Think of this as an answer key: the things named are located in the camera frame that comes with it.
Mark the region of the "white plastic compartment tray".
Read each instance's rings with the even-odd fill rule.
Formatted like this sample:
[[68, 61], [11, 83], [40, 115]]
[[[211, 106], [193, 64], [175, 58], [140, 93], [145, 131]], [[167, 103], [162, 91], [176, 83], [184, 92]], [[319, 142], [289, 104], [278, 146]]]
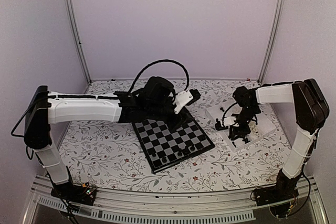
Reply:
[[275, 125], [264, 113], [255, 115], [250, 121], [238, 120], [241, 107], [234, 101], [226, 101], [206, 109], [215, 130], [233, 152], [242, 150], [276, 130]]

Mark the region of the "black and grey chessboard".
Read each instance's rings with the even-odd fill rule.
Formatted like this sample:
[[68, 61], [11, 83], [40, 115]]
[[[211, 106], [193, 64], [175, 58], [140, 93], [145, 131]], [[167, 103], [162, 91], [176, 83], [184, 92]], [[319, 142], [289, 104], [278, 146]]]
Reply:
[[[145, 120], [132, 126], [153, 174], [215, 147], [196, 120], [183, 124], [173, 133], [163, 121]], [[190, 151], [191, 146], [195, 146], [195, 151]], [[183, 154], [186, 148], [190, 151], [188, 155]], [[177, 156], [178, 151], [182, 151], [181, 157]], [[156, 158], [152, 158], [152, 153], [156, 153]], [[167, 158], [165, 164], [161, 162], [163, 157]]]

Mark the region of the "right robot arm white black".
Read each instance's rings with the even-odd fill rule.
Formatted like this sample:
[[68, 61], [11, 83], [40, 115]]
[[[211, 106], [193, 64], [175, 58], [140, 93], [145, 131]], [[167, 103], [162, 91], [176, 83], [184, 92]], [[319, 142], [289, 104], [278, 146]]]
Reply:
[[292, 103], [294, 106], [296, 137], [290, 155], [277, 175], [276, 185], [267, 190], [276, 201], [282, 201], [293, 194], [297, 181], [303, 175], [304, 165], [316, 146], [319, 131], [329, 116], [326, 99], [313, 78], [265, 84], [253, 89], [239, 87], [234, 91], [233, 98], [242, 110], [229, 125], [230, 140], [243, 138], [251, 132], [249, 123], [261, 113], [261, 104]]

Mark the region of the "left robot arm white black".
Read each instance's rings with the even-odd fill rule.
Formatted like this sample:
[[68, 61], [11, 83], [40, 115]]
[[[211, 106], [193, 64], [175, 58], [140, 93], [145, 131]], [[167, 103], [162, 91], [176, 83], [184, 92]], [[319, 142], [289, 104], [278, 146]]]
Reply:
[[52, 124], [90, 120], [138, 123], [149, 119], [163, 121], [175, 130], [190, 118], [186, 106], [199, 98], [198, 90], [185, 88], [176, 92], [174, 85], [162, 77], [151, 77], [138, 90], [130, 87], [128, 91], [103, 95], [63, 94], [40, 86], [20, 118], [25, 122], [21, 138], [40, 159], [55, 189], [67, 200], [73, 200], [78, 188], [53, 144]]

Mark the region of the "floral patterned tablecloth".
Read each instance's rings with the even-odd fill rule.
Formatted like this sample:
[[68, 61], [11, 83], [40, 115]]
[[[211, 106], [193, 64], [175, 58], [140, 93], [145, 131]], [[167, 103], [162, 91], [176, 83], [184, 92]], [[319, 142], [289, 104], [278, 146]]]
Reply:
[[254, 81], [192, 80], [201, 98], [188, 107], [205, 132], [182, 128], [170, 134], [161, 123], [146, 123], [136, 134], [129, 123], [72, 122], [60, 146], [60, 156], [75, 183], [89, 182], [116, 190], [191, 193], [263, 186], [275, 182], [290, 154], [286, 139], [269, 105], [261, 111], [274, 132], [239, 151], [232, 151], [217, 133], [206, 110], [223, 105], [228, 114], [232, 94]]

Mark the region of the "right aluminium frame post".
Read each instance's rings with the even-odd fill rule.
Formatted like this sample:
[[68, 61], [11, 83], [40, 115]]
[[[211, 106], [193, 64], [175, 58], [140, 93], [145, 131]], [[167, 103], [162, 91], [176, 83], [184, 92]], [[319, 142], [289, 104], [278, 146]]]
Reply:
[[271, 61], [271, 56], [272, 56], [272, 52], [274, 49], [274, 45], [276, 42], [276, 37], [277, 37], [277, 32], [279, 29], [279, 25], [280, 25], [280, 20], [281, 20], [281, 15], [282, 15], [282, 11], [284, 8], [284, 3], [285, 0], [277, 0], [276, 1], [276, 7], [275, 7], [275, 12], [274, 12], [274, 17], [272, 20], [272, 26], [271, 26], [271, 30], [270, 30], [270, 35], [269, 35], [269, 39], [267, 42], [267, 47], [266, 47], [266, 51], [265, 51], [265, 55], [264, 55], [264, 59], [261, 65], [261, 70], [258, 76], [258, 83], [262, 84], [264, 83], [266, 74], [267, 74], [267, 70]]

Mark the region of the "aluminium frame post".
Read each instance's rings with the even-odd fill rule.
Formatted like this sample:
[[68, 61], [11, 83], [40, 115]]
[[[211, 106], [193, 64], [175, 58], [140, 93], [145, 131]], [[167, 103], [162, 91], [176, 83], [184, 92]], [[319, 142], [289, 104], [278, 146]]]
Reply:
[[81, 42], [80, 35], [79, 35], [79, 30], [78, 30], [78, 26], [76, 22], [75, 11], [74, 11], [72, 0], [65, 0], [65, 6], [66, 6], [67, 15], [68, 15], [69, 22], [70, 22], [70, 29], [72, 32], [73, 40], [75, 43], [75, 48], [77, 51], [77, 55], [79, 58], [79, 62], [80, 62], [83, 75], [85, 77], [86, 82], [91, 83], [92, 80], [91, 80], [91, 76], [89, 73], [87, 61], [85, 59], [85, 54], [82, 48], [82, 42]]
[[272, 52], [274, 49], [274, 45], [276, 42], [276, 37], [277, 37], [277, 32], [279, 29], [279, 25], [280, 25], [280, 20], [281, 20], [281, 15], [282, 15], [282, 11], [284, 8], [284, 3], [285, 0], [277, 0], [276, 1], [276, 7], [275, 7], [275, 12], [274, 12], [274, 17], [272, 20], [272, 26], [271, 26], [271, 30], [270, 30], [270, 35], [269, 35], [269, 39], [267, 42], [267, 47], [266, 47], [266, 51], [265, 51], [265, 55], [264, 55], [264, 59], [261, 65], [261, 70], [258, 76], [258, 83], [262, 84], [264, 83], [266, 74], [267, 74], [267, 70], [271, 61], [271, 56], [272, 56]]

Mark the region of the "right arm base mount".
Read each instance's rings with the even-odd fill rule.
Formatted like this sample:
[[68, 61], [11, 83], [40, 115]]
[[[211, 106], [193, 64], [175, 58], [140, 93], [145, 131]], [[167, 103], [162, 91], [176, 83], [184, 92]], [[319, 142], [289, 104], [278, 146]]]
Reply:
[[298, 201], [298, 190], [290, 189], [284, 194], [278, 194], [276, 186], [257, 187], [251, 194], [250, 199], [257, 206], [269, 206], [270, 213], [277, 219], [287, 218]]

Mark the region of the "front aluminium rail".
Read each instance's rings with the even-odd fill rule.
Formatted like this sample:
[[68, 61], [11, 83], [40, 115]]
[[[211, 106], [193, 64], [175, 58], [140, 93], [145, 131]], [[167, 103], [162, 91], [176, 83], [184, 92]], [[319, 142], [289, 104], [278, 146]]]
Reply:
[[98, 189], [92, 206], [79, 205], [79, 223], [329, 223], [313, 177], [298, 182], [290, 217], [272, 215], [284, 202], [258, 206], [250, 188], [208, 193], [142, 193]]

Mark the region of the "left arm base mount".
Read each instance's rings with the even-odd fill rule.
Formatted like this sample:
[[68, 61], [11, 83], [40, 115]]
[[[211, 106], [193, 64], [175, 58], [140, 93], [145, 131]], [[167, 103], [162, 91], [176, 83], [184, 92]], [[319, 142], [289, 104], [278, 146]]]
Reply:
[[95, 185], [90, 185], [89, 183], [75, 185], [71, 182], [60, 185], [51, 184], [53, 186], [51, 195], [61, 200], [88, 206], [93, 206], [95, 202], [97, 194], [97, 186]]

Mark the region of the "left aluminium frame post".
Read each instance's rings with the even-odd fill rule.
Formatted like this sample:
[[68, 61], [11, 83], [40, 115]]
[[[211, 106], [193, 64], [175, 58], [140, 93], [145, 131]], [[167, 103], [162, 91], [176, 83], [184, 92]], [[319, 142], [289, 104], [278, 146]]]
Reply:
[[85, 77], [86, 82], [91, 83], [92, 80], [91, 80], [91, 76], [89, 73], [87, 61], [85, 59], [85, 54], [82, 48], [82, 42], [81, 42], [80, 35], [79, 35], [79, 30], [78, 30], [78, 26], [76, 22], [75, 11], [74, 11], [72, 0], [65, 0], [65, 6], [66, 6], [67, 15], [68, 15], [69, 22], [70, 22], [70, 29], [72, 32], [73, 40], [75, 43], [75, 48], [77, 51], [77, 55], [79, 58], [79, 62], [80, 62], [83, 75]]

